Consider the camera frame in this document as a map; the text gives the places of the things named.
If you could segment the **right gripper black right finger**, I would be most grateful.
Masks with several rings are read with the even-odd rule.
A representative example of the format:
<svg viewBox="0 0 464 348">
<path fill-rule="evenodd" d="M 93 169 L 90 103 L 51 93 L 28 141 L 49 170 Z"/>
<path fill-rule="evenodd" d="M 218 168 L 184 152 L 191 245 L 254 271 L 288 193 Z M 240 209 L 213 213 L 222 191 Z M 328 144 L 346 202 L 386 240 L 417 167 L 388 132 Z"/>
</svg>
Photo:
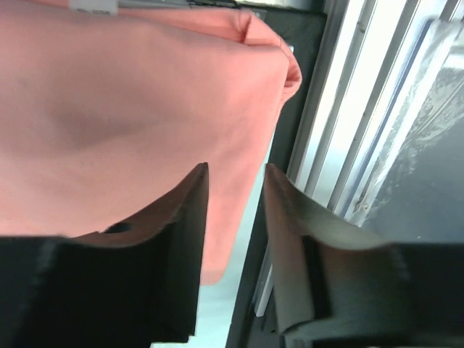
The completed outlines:
<svg viewBox="0 0 464 348">
<path fill-rule="evenodd" d="M 278 332 L 295 347 L 461 347 L 463 245 L 391 241 L 265 168 Z"/>
</svg>

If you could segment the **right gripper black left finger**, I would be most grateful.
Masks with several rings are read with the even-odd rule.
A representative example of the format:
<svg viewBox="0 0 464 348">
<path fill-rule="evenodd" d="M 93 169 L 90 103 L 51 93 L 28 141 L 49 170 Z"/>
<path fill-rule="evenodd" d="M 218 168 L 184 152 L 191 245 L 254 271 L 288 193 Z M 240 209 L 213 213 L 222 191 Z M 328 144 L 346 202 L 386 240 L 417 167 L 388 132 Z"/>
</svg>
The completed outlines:
<svg viewBox="0 0 464 348">
<path fill-rule="evenodd" d="M 187 342 L 196 328 L 208 196 L 201 163 L 103 233 L 2 237 L 1 345 Z"/>
</svg>

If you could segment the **salmon pink t shirt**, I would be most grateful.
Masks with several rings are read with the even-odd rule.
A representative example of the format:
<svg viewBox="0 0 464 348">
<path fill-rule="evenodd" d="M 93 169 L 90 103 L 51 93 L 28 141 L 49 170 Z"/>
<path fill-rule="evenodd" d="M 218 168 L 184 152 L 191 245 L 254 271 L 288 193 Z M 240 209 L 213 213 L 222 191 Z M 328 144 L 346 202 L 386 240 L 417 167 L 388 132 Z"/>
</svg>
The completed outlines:
<svg viewBox="0 0 464 348">
<path fill-rule="evenodd" d="M 207 162 L 202 283 L 218 282 L 301 82 L 286 42 L 246 10 L 3 1 L 1 233 L 103 231 Z"/>
</svg>

